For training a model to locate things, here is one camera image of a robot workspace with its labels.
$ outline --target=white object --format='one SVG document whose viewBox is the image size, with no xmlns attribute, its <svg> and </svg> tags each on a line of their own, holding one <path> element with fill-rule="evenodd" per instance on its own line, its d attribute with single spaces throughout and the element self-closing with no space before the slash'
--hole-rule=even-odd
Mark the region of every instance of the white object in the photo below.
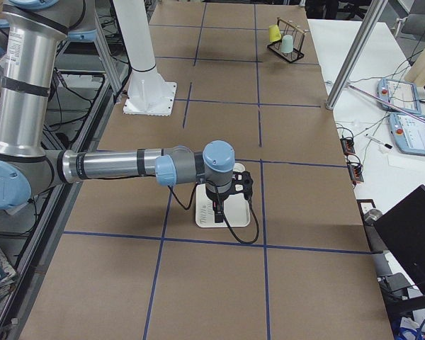
<svg viewBox="0 0 425 340">
<path fill-rule="evenodd" d="M 244 165 L 236 163 L 233 171 L 243 172 Z M 195 222 L 202 228 L 226 228 L 225 222 L 214 222 L 213 202 L 206 196 L 205 184 L 197 187 L 195 195 Z M 224 202 L 224 212 L 232 227 L 246 227 L 250 223 L 250 209 L 244 194 L 231 195 Z"/>
<path fill-rule="evenodd" d="M 315 19 L 309 19 L 308 22 L 323 78 L 335 81 L 360 23 Z M 394 76 L 395 79 L 399 79 L 404 74 L 402 70 L 409 67 L 409 63 L 406 62 L 406 57 L 388 26 L 385 23 L 378 23 L 351 74 L 350 81 L 376 77 L 376 79 L 362 80 L 354 84 L 369 93 L 375 93 L 380 77 L 387 75 L 391 77 L 400 64 L 402 66 L 398 72 L 401 72 Z M 419 98 L 425 98 L 425 90 L 418 87 L 417 91 Z M 421 104 L 421 109 L 425 115 L 424 104 Z M 363 158 L 368 145 L 368 139 L 364 137 L 364 134 L 374 132 L 376 126 L 372 127 L 372 125 L 384 117 L 384 112 L 376 101 L 362 97 L 354 91 L 344 91 L 341 94 L 334 107 L 335 121 L 354 133 L 370 128 L 354 140 L 356 154 L 359 157 Z M 360 123 L 359 126 L 353 124 L 357 120 Z M 386 120 L 378 128 L 375 137 L 385 142 L 393 140 Z M 393 164 L 396 163 L 389 164 L 388 156 L 402 157 L 403 166 L 394 166 Z M 371 143 L 367 148 L 363 170 L 365 182 L 356 186 L 354 190 L 356 198 L 372 198 L 378 210 L 386 213 L 420 184 L 425 185 L 425 164 L 420 165 L 417 161 L 423 163 L 425 157 L 401 154 L 395 146 L 389 154 L 382 153 L 379 151 L 379 145 Z"/>
<path fill-rule="evenodd" d="M 282 53 L 291 53 L 293 51 L 293 36 L 284 35 L 282 38 L 282 46 L 280 47 Z"/>
<path fill-rule="evenodd" d="M 143 115 L 170 115 L 176 83 L 165 82 L 157 72 L 142 0 L 115 1 L 115 10 L 132 66 L 124 112 Z"/>
<path fill-rule="evenodd" d="M 416 172 L 422 172 L 425 174 L 425 161 L 411 159 L 406 156 L 395 156 L 394 154 L 390 154 L 387 160 L 389 161 L 390 166 L 406 170 L 412 170 Z"/>
</svg>

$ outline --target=cardboard table surface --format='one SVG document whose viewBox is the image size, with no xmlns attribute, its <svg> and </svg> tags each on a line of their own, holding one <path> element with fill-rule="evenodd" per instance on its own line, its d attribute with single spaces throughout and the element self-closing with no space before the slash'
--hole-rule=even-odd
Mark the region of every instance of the cardboard table surface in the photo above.
<svg viewBox="0 0 425 340">
<path fill-rule="evenodd" d="M 277 16 L 308 29 L 298 6 L 160 3 L 150 28 L 173 113 L 117 105 L 99 146 L 227 140 L 255 181 L 258 242 L 198 228 L 153 178 L 89 181 L 22 340 L 392 338 L 312 39 L 283 62 L 266 50 Z M 175 187 L 183 201 L 191 189 Z"/>
</svg>

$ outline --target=wire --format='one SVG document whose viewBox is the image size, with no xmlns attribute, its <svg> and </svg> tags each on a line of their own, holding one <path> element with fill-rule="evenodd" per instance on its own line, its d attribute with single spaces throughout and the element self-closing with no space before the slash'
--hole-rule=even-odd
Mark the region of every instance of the wire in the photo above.
<svg viewBox="0 0 425 340">
<path fill-rule="evenodd" d="M 188 204 L 188 206 L 187 206 L 187 207 L 186 207 L 183 203 L 181 203 L 181 201 L 178 199 L 178 196 L 176 196 L 176 194 L 175 194 L 175 192 L 174 192 L 174 190 L 173 190 L 173 187 L 169 186 L 169 190 L 170 190 L 170 193 L 173 195 L 173 197 L 175 197 L 176 202 L 178 202 L 178 204 L 179 204 L 179 205 L 180 205 L 180 206 L 181 206 L 184 210 L 189 210 L 189 209 L 191 209 L 191 207 L 192 207 L 193 195 L 196 193 L 197 186 L 198 186 L 198 183 L 195 183 L 195 185 L 193 186 L 192 193 L 191 193 L 191 199 L 189 200 L 189 204 Z"/>
<path fill-rule="evenodd" d="M 74 90 L 71 90 L 68 86 L 63 86 L 66 90 L 68 90 L 69 92 L 71 92 L 72 94 L 78 96 L 80 99 L 84 99 L 85 101 L 88 101 L 90 103 L 90 105 L 93 105 L 93 99 L 88 99 L 83 97 L 80 93 L 77 93 Z"/>
<path fill-rule="evenodd" d="M 114 57 L 112 55 L 110 56 L 112 57 L 112 59 L 116 60 L 117 62 L 122 62 L 123 64 L 130 65 L 129 61 L 125 62 L 124 60 L 118 59 L 117 57 Z"/>
<path fill-rule="evenodd" d="M 57 102 L 58 102 L 58 108 L 59 108 L 59 123 L 57 123 L 57 124 L 52 124 L 51 126 L 50 126 L 50 128 L 52 127 L 52 126 L 55 126 L 55 125 L 58 125 L 58 127 L 55 129 L 55 130 L 49 130 L 49 129 L 45 129 L 47 132 L 56 132 L 56 131 L 58 131 L 61 127 L 62 127 L 62 125 L 63 125 L 63 111 L 62 111 L 62 104 L 60 103 L 60 98 L 59 98 L 59 96 L 58 96 L 58 87 L 56 86 L 55 87 L 55 96 L 57 97 Z"/>
<path fill-rule="evenodd" d="M 369 77 L 369 78 L 361 78 L 361 79 L 358 79 L 358 80 L 354 80 L 354 81 L 349 81 L 349 83 L 350 84 L 353 84 L 353 83 L 358 83 L 358 82 L 360 82 L 360 81 L 364 81 L 364 80 L 371 80 L 371 79 L 381 79 L 381 78 L 388 78 L 388 77 L 390 77 L 391 79 L 393 79 L 393 77 L 395 76 L 395 75 L 397 75 L 397 74 L 400 74 L 400 73 L 402 73 L 402 72 L 404 72 L 404 71 L 406 71 L 408 68 L 410 68 L 411 67 L 411 65 L 408 65 L 408 66 L 406 66 L 404 69 L 401 69 L 401 70 L 399 70 L 398 71 L 398 69 L 405 63 L 405 62 L 410 62 L 411 61 L 411 59 L 413 58 L 413 57 L 415 57 L 416 55 L 418 55 L 419 53 L 422 53 L 423 52 L 423 50 L 422 51 L 418 51 L 418 52 L 416 52 L 416 53 L 414 53 L 413 55 L 411 55 L 410 57 L 408 57 L 408 58 L 406 58 L 405 60 L 403 60 L 402 61 L 402 63 L 400 64 L 400 65 L 398 65 L 397 66 L 397 68 L 395 69 L 395 71 L 394 71 L 394 73 L 391 73 L 391 74 L 388 74 L 387 76 L 371 76 L 371 77 Z"/>
<path fill-rule="evenodd" d="M 102 181 L 114 181 L 116 179 L 136 179 L 137 177 L 155 177 L 155 176 L 154 175 L 134 175 L 134 176 L 123 176 L 123 177 L 101 177 L 101 178 L 95 178 L 95 179 L 100 179 Z"/>
<path fill-rule="evenodd" d="M 359 136 L 359 135 L 362 135 L 363 133 L 367 132 L 367 130 L 371 129 L 373 126 L 377 125 L 379 122 L 382 122 L 384 119 L 386 119 L 386 118 L 388 118 L 388 117 L 389 117 L 389 115 L 387 115 L 387 114 L 386 114 L 384 117 L 382 117 L 381 119 L 379 119 L 379 121 L 378 121 L 378 122 L 376 122 L 376 123 L 374 123 L 374 124 L 370 125 L 369 127 L 365 128 L 364 130 L 360 131 L 359 133 L 356 133 L 356 134 L 354 135 L 354 137 L 357 137 L 357 136 Z"/>
<path fill-rule="evenodd" d="M 250 209 L 250 212 L 252 213 L 252 216 L 254 217 L 254 220 L 255 220 L 256 234 L 255 234 L 255 237 L 254 237 L 253 240 L 251 240 L 251 241 L 244 241 L 244 240 L 240 239 L 238 237 L 238 235 L 236 235 L 236 233 L 234 232 L 232 226 L 228 222 L 227 216 L 225 216 L 224 203 L 220 200 L 219 190 L 218 190 L 217 186 L 212 181 L 208 181 L 207 183 L 209 183 L 210 185 L 214 186 L 215 195 L 216 195 L 216 198 L 217 198 L 217 203 L 219 204 L 219 206 L 220 206 L 220 208 L 222 210 L 222 214 L 223 214 L 223 217 L 224 217 L 225 224 L 227 225 L 227 228 L 228 228 L 229 232 L 232 233 L 234 239 L 236 239 L 240 244 L 248 244 L 249 245 L 249 244 L 255 243 L 258 240 L 258 237 L 260 235 L 260 224 L 258 223 L 258 219 L 256 218 L 256 215 L 255 215 L 255 212 L 254 212 L 254 208 L 252 207 L 251 198 L 249 198 L 247 202 L 249 202 L 249 209 Z"/>
<path fill-rule="evenodd" d="M 416 338 L 415 338 L 415 340 L 420 340 L 420 339 L 422 339 L 422 329 L 424 328 L 424 326 L 425 326 L 425 319 L 424 319 L 424 321 L 422 321 L 422 323 L 420 324 L 420 327 L 417 329 L 417 335 L 416 335 Z"/>
</svg>

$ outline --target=silver arm segment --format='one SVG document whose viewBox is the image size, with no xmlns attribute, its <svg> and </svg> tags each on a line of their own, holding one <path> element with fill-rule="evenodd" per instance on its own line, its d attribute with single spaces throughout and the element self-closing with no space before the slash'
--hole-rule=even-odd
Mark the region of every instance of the silver arm segment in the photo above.
<svg viewBox="0 0 425 340">
<path fill-rule="evenodd" d="M 40 140 L 57 44 L 71 30 L 94 27 L 96 13 L 93 0 L 31 5 L 37 8 L 28 4 L 4 1 L 11 27 L 0 102 L 0 209 L 20 205 L 61 183 L 129 176 L 155 176 L 163 186 L 206 183 L 213 198 L 223 194 L 222 200 L 226 199 L 234 167 L 234 150 L 226 142 L 211 142 L 203 152 L 186 147 L 89 153 L 44 150 Z"/>
</svg>

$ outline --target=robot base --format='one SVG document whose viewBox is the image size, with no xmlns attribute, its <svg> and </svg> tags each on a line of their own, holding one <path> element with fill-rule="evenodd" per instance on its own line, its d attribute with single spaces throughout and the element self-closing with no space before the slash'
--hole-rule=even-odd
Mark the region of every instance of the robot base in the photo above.
<svg viewBox="0 0 425 340">
<path fill-rule="evenodd" d="M 244 166 L 240 163 L 234 165 L 234 171 L 243 172 Z M 213 202 L 206 196 L 205 184 L 197 187 L 195 197 L 195 222 L 201 228 L 226 228 L 225 222 L 214 222 Z M 244 194 L 230 195 L 224 202 L 224 212 L 232 227 L 246 227 L 250 223 L 250 209 Z"/>
<path fill-rule="evenodd" d="M 143 84 L 139 91 L 133 91 L 130 88 L 128 91 L 130 97 L 126 100 L 123 108 L 124 113 L 129 115 L 170 115 L 175 100 L 176 83 L 164 81 L 161 87 L 163 88 L 163 94 L 156 103 L 148 103 L 146 91 L 151 90 L 145 89 Z"/>
</svg>

